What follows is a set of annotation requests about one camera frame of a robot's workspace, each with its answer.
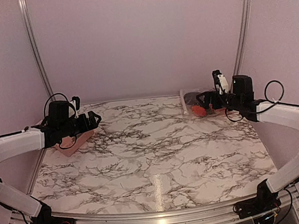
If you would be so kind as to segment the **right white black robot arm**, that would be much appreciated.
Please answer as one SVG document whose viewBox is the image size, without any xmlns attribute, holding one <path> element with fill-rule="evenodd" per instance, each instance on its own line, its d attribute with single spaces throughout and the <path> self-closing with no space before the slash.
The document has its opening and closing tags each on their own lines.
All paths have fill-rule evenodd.
<svg viewBox="0 0 299 224">
<path fill-rule="evenodd" d="M 237 111 L 241 118 L 251 122 L 273 123 L 299 131 L 299 105 L 267 98 L 255 99 L 251 77 L 242 74 L 233 76 L 232 89 L 229 89 L 226 77 L 217 70 L 213 72 L 213 81 L 213 91 L 196 95 L 204 109 Z M 262 212 L 280 205 L 278 193 L 298 181 L 299 153 L 275 174 L 260 182 L 254 198 L 236 203 L 236 212 L 246 217 L 251 209 Z"/>
</svg>

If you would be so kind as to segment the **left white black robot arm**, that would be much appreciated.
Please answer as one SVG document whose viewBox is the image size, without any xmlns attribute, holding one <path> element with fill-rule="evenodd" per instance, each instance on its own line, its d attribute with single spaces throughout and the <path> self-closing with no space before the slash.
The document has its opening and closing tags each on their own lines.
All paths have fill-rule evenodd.
<svg viewBox="0 0 299 224">
<path fill-rule="evenodd" d="M 20 154 L 44 150 L 62 143 L 65 137 L 77 137 L 96 129 L 102 117 L 93 111 L 79 114 L 80 98 L 45 104 L 45 116 L 39 125 L 0 135 L 0 163 Z M 31 217 L 31 224 L 58 224 L 50 206 L 4 184 L 0 178 L 0 205 Z"/>
</svg>

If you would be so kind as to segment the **clear zip top bag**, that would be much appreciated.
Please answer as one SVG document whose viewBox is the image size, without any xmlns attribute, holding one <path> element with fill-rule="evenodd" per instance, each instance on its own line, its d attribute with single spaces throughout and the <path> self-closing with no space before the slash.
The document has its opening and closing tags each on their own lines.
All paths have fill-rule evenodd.
<svg viewBox="0 0 299 224">
<path fill-rule="evenodd" d="M 188 116 L 210 117 L 216 115 L 222 109 L 214 89 L 181 89 L 180 101 L 183 114 Z"/>
</svg>

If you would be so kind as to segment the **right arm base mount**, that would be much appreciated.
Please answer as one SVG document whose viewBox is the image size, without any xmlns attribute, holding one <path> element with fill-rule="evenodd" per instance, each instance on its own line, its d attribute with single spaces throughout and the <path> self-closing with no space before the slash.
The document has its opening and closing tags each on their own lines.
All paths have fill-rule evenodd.
<svg viewBox="0 0 299 224">
<path fill-rule="evenodd" d="M 279 199 L 279 196 L 275 195 L 266 200 L 260 200 L 258 197 L 253 197 L 237 202 L 233 205 L 232 210 L 238 215 L 240 219 L 245 219 L 247 217 L 270 211 L 280 206 L 281 201 Z"/>
</svg>

